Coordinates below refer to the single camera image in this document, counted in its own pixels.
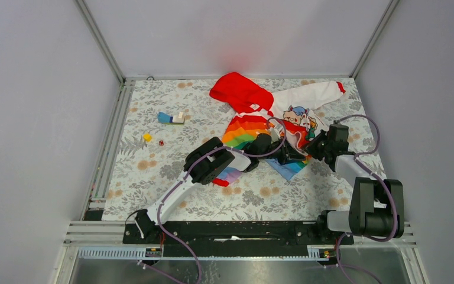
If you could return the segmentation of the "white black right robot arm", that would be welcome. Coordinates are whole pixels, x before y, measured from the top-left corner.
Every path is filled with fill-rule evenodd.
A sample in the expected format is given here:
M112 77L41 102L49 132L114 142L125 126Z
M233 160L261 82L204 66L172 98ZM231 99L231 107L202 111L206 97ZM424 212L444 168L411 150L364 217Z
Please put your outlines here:
M323 211L317 218L316 238L329 244L339 233L385 242L404 233L403 184L383 179L349 150L349 128L332 124L306 147L312 158L345 179L353 188L347 211Z

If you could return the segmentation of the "rainbow red white kids jacket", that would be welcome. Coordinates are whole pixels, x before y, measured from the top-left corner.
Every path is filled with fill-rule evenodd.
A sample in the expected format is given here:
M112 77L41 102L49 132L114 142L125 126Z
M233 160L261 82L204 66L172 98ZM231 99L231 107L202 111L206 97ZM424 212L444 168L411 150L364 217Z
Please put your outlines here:
M345 92L343 84L338 81L269 92L251 79L232 72L214 84L210 96L229 104L235 111L222 137L225 145L242 149L257 135L269 134L267 120L276 117L286 126L289 145L301 150L326 127L315 110L338 100Z

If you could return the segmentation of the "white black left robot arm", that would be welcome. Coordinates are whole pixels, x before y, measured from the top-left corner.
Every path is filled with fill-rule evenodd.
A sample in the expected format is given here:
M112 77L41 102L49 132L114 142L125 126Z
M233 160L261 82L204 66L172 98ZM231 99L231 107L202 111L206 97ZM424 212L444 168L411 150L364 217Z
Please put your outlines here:
M138 211L135 216L137 236L145 243L155 242L160 235L159 226L168 221L175 207L193 189L212 183L226 169L250 172L262 159L286 165L302 162L306 155L292 147L285 137L274 141L268 134L259 134L241 149L222 144L217 137L211 138L186 157L183 171L172 187L147 209Z

